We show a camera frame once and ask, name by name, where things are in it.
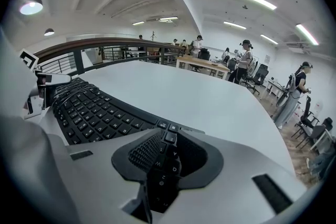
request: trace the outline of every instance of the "black pants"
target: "black pants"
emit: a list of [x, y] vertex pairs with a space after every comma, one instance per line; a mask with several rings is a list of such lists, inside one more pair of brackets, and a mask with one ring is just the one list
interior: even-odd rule
[[246, 73], [247, 69], [238, 67], [235, 71], [233, 71], [229, 77], [229, 81], [233, 82], [235, 80], [236, 84], [239, 84], [241, 77]]

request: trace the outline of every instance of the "white tabletop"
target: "white tabletop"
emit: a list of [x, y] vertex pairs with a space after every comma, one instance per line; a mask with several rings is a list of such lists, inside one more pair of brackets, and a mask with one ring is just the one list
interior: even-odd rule
[[255, 148], [295, 174], [278, 129], [245, 87], [143, 61], [118, 63], [80, 77], [139, 109]]

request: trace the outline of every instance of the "wooden table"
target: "wooden table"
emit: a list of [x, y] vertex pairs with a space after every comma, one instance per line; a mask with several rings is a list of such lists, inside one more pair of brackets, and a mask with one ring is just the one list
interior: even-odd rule
[[203, 60], [203, 59], [198, 59], [198, 58], [192, 58], [192, 57], [177, 57], [176, 58], [176, 67], [180, 68], [180, 62], [185, 63], [184, 69], [188, 70], [189, 64], [200, 66], [200, 67], [205, 67], [205, 68], [210, 68], [216, 70], [216, 75], [218, 76], [218, 72], [223, 72], [223, 77], [222, 79], [225, 80], [226, 75], [228, 72], [230, 72], [230, 69], [227, 67], [223, 66], [221, 63], [218, 63], [217, 65], [213, 65], [212, 62], [208, 60]]

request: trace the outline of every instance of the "floor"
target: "floor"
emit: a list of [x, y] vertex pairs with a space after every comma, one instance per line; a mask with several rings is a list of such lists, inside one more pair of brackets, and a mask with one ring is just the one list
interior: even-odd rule
[[[206, 69], [206, 68], [202, 68], [200, 69], [201, 73], [209, 75], [210, 74], [210, 70]], [[265, 88], [257, 86], [257, 88], [259, 90], [259, 92], [263, 92], [263, 90]], [[268, 95], [266, 98], [263, 98], [262, 100], [260, 100], [260, 98], [258, 97], [258, 93], [255, 93], [254, 96], [257, 98], [257, 100], [260, 102], [260, 104], [264, 107], [264, 109], [267, 111], [267, 113], [271, 116], [274, 114], [275, 110], [276, 110], [276, 97], [275, 95]], [[296, 177], [302, 181], [307, 188], [313, 186], [318, 179], [315, 176], [310, 175], [308, 169], [307, 169], [307, 165], [306, 165], [306, 159], [310, 158], [310, 159], [314, 159], [317, 156], [317, 153], [315, 153], [314, 151], [309, 151], [310, 148], [310, 144], [307, 144], [302, 150], [300, 150], [299, 148], [301, 146], [299, 146], [299, 148], [295, 148], [296, 145], [298, 145], [298, 143], [301, 142], [301, 140], [303, 139], [303, 135], [300, 136], [298, 139], [295, 139], [295, 137], [297, 137], [298, 135], [296, 135], [295, 137], [291, 137], [297, 130], [297, 127], [295, 127], [296, 124], [296, 120], [291, 119], [288, 121], [287, 124], [285, 124], [281, 130], [279, 130], [286, 146], [289, 152], [289, 155], [292, 159], [292, 163], [295, 169], [295, 173], [296, 173]]]

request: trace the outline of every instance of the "person wearing backpack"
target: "person wearing backpack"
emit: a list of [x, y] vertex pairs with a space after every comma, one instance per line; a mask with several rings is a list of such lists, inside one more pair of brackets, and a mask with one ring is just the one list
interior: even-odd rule
[[238, 68], [231, 73], [228, 79], [228, 81], [230, 82], [233, 82], [235, 80], [235, 84], [239, 84], [241, 77], [247, 72], [247, 68], [249, 68], [253, 58], [251, 52], [251, 49], [253, 49], [253, 47], [249, 40], [246, 39], [243, 41], [243, 48], [244, 50], [246, 50], [246, 52], [242, 56], [242, 59], [240, 61], [238, 60]]
[[294, 80], [288, 92], [288, 99], [283, 105], [282, 110], [274, 117], [274, 123], [278, 129], [282, 129], [282, 125], [287, 122], [290, 116], [294, 113], [296, 105], [302, 93], [309, 92], [305, 88], [306, 74], [311, 72], [312, 65], [308, 62], [303, 62], [299, 69], [295, 72]]

